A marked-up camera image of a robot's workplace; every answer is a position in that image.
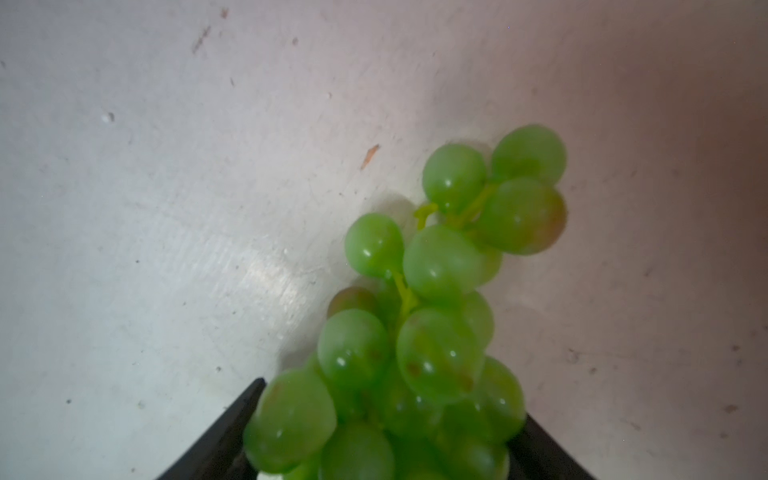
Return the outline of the green fake grape bunch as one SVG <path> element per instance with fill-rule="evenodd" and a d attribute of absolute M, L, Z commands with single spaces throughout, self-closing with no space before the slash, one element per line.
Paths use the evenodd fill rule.
<path fill-rule="evenodd" d="M 566 164 L 538 124 L 489 155 L 448 143 L 424 165 L 412 231 L 359 217 L 344 253 L 363 282 L 329 302 L 306 363 L 267 383 L 244 427 L 248 465 L 282 479 L 518 477 L 524 393 L 488 352 L 496 321 L 481 289 L 506 256 L 559 239 Z"/>

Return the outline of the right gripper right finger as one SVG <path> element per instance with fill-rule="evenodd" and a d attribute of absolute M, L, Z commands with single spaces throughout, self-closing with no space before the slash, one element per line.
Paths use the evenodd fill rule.
<path fill-rule="evenodd" d="M 508 480 L 595 480 L 531 415 L 507 449 Z"/>

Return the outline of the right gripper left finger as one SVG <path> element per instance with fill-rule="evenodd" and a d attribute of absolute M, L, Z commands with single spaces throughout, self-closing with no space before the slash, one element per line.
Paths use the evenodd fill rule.
<path fill-rule="evenodd" d="M 254 380 L 158 479 L 256 479 L 258 471 L 250 465 L 245 456 L 243 432 L 266 385 L 263 378 Z"/>

